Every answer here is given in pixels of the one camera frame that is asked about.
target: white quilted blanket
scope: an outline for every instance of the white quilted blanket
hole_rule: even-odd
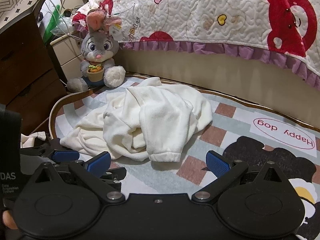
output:
[[[123,43],[191,41],[256,47],[290,55],[320,75],[320,0],[89,0],[74,21],[84,25],[87,12],[98,7],[110,15],[127,10],[118,15]]]

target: purple ruffle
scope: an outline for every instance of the purple ruffle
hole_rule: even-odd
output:
[[[257,59],[267,64],[277,65],[279,68],[289,68],[301,77],[308,85],[320,91],[320,77],[307,68],[306,64],[297,58],[278,52],[224,43],[199,43],[191,41],[137,41],[124,43],[123,48],[133,50],[173,50],[196,54],[227,54],[244,59]]]

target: plush toy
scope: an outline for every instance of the plush toy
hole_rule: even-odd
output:
[[[109,28],[119,29],[121,19],[108,17],[103,9],[94,9],[88,12],[86,21],[89,33],[81,45],[84,59],[80,69],[83,76],[70,79],[68,90],[76,93],[85,92],[89,87],[120,86],[124,81],[125,70],[122,66],[116,66],[112,58],[119,50],[119,43],[110,35]]]

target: metal screw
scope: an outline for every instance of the metal screw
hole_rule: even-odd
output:
[[[112,200],[120,199],[122,196],[123,196],[122,193],[119,191],[111,191],[107,193],[107,198]]]
[[[210,193],[206,191],[198,191],[195,193],[195,197],[200,200],[205,200],[210,197]]]

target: toy flower pot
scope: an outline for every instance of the toy flower pot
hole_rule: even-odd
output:
[[[92,72],[92,68],[87,69],[87,75],[91,82],[98,82],[103,79],[104,68],[99,71]]]

